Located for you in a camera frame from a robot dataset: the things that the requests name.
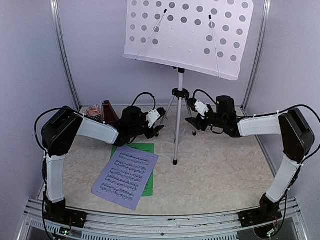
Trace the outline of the white sheet music page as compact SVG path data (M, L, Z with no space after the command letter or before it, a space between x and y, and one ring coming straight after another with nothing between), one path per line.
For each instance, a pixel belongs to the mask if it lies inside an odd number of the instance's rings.
M118 147L91 193L111 203L136 210L159 156L130 146Z

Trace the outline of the white perforated music stand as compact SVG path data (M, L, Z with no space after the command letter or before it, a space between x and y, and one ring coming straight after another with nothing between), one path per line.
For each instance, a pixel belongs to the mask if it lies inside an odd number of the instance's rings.
M227 81L244 95L251 0L129 0L123 56Z

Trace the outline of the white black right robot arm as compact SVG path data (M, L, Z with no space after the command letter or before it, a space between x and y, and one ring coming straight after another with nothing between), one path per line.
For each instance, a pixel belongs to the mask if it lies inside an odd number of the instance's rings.
M269 202L278 203L294 184L307 158L315 135L297 107L265 115L237 116L234 99L222 95L216 98L216 110L211 105L190 98L187 105L197 113L186 119L198 131L218 128L231 138L259 135L280 135L283 144L282 163L273 183L266 191Z

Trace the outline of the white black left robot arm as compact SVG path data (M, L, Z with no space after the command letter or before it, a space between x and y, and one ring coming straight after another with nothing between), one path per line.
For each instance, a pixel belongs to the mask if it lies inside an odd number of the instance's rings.
M164 128L156 122L165 114L162 107L142 112L139 107L129 106L122 111L121 118L110 125L90 119L68 106L60 108L41 129L46 198L53 203L50 214L61 223L70 218L69 209L60 202L65 201L64 162L77 136L122 147L139 136L147 139L155 137Z

